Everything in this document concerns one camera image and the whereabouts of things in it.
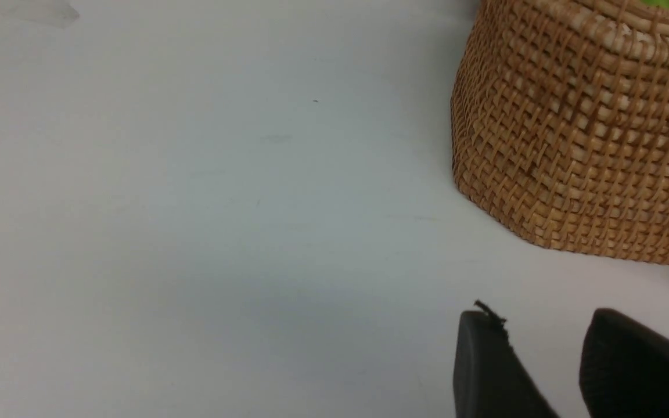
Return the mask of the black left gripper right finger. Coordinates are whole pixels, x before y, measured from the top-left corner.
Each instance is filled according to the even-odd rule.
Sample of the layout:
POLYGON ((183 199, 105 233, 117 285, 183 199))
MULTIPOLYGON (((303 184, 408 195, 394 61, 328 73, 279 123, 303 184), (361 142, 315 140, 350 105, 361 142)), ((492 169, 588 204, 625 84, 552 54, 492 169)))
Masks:
POLYGON ((592 417, 669 417, 669 339, 615 309, 595 310, 579 386, 592 417))

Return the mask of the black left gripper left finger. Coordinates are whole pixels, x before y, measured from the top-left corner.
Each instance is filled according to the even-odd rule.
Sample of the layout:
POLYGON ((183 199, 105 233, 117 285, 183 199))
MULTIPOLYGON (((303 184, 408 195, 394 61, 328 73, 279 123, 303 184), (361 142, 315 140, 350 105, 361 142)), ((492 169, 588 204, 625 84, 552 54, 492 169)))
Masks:
POLYGON ((453 393, 457 417, 557 417, 510 344, 506 320, 481 301, 462 312, 453 393))

